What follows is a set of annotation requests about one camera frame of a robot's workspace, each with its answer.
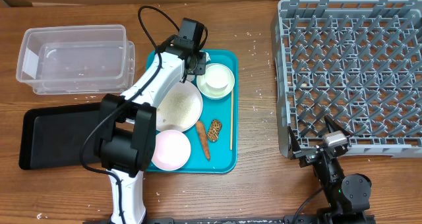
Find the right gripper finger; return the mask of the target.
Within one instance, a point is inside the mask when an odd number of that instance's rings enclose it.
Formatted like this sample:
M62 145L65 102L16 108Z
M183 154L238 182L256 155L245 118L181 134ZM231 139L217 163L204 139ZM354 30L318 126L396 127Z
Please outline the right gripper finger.
M297 159L298 155L301 153L301 148L290 126L288 126L287 131L289 134L289 141L290 141L290 144L288 147L288 158Z
M324 122L326 124L326 128L329 133L340 131L346 137L351 136L350 132L348 132L346 129L344 129L338 123L336 123L329 115L324 116Z

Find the white cup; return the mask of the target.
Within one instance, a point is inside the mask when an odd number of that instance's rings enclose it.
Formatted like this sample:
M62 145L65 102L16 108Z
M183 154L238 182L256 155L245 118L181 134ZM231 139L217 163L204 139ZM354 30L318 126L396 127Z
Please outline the white cup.
M205 81L212 94L223 92L228 85L227 69L219 65L211 66L206 71Z

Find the white paper napkin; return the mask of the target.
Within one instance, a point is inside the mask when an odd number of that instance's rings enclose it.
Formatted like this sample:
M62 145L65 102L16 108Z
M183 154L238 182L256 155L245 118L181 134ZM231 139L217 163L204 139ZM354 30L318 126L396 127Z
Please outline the white paper napkin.
M205 56L206 56L206 63L208 63L209 61L210 61L210 55L209 55L209 53L208 52L204 52L205 53Z

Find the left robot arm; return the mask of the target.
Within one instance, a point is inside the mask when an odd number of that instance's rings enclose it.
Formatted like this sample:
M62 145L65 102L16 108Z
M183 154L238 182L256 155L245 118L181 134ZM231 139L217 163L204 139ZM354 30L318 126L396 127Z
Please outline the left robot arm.
M120 96L106 95L100 121L93 131L101 173L111 182L113 213L110 223L144 223L142 178L156 143L156 110L178 82L190 74L204 74L209 56L206 40L170 36L156 47L152 64Z

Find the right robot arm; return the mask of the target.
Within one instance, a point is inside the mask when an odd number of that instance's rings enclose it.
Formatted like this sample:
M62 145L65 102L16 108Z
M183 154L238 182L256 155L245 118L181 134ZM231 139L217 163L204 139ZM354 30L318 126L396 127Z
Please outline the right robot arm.
M297 159L300 167L311 165L320 188L299 206L294 215L285 216L284 222L375 224L375 217L365 214L370 208L370 178L359 173L345 175L338 161L338 157L348 151L351 133L328 115L324 116L324 121L328 132L322 137L322 144L309 151L300 148L293 130L288 128L288 157ZM329 206L318 209L314 215L303 215L303 208L321 192L324 193Z

